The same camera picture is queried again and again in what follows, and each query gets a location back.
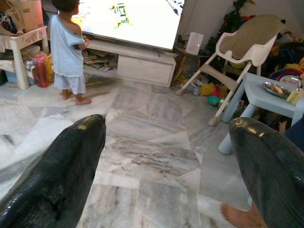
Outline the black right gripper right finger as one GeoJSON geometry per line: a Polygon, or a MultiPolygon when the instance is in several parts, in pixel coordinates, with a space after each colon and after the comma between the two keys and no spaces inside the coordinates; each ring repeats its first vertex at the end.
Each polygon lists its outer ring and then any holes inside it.
{"type": "Polygon", "coordinates": [[[229,136],[247,191],[269,228],[304,226],[304,153],[283,134],[240,117],[229,136]]]}

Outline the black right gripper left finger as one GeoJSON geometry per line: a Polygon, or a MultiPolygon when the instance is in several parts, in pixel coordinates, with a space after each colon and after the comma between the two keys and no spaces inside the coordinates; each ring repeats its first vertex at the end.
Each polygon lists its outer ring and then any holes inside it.
{"type": "Polygon", "coordinates": [[[76,227],[105,139],[105,118],[100,114],[64,129],[1,199],[1,227],[76,227]]]}

